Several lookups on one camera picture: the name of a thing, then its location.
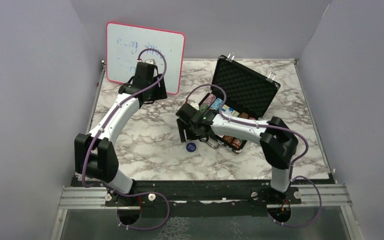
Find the light blue chip stack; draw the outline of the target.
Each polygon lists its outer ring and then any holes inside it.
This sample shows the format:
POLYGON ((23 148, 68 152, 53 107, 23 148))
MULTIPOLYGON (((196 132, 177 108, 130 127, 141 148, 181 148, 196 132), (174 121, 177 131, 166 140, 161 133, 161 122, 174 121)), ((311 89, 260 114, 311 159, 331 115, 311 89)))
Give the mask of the light blue chip stack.
POLYGON ((219 111, 223 106, 223 100, 221 98, 217 98, 210 106, 210 110, 219 111))

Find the black poker case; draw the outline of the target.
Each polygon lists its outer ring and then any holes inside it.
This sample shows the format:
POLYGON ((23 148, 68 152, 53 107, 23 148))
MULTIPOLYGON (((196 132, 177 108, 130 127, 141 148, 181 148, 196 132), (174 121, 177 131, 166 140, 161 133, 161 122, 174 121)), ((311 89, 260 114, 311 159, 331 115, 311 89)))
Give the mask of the black poker case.
MULTIPOLYGON (((233 108, 239 114, 247 113, 258 121, 262 121, 261 118, 280 88, 278 82, 224 55, 217 60, 211 83, 210 92, 200 100, 199 106, 209 94, 214 94, 223 100, 223 105, 233 108)), ((223 140, 223 136, 211 136, 209 139, 220 141, 236 151, 231 143, 223 140)))

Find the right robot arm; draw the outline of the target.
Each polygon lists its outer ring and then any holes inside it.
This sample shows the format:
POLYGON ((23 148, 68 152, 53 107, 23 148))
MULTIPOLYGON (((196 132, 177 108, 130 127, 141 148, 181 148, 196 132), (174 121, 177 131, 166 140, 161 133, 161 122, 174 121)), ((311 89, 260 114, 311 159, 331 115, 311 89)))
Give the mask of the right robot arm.
POLYGON ((176 113, 179 128, 186 132, 181 140, 230 136, 260 145, 265 160, 271 165, 269 199, 280 204, 289 196, 292 157, 298 139, 278 117, 271 120, 251 120, 221 114, 215 110, 202 113, 185 103, 176 113))

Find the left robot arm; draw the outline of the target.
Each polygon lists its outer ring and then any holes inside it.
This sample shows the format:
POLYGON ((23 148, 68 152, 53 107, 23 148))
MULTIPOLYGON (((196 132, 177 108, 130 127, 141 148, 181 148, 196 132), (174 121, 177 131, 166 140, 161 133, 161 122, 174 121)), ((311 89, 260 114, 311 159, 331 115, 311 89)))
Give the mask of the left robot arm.
POLYGON ((85 187, 88 187, 86 178, 97 179, 118 191, 118 199, 124 205, 135 203, 137 191, 132 188, 135 181, 119 169, 115 143, 143 104, 166 98, 164 76, 158 72, 155 61, 138 61, 135 74, 119 87, 115 102, 104 118, 87 134, 79 133, 74 139, 75 171, 81 175, 85 187))

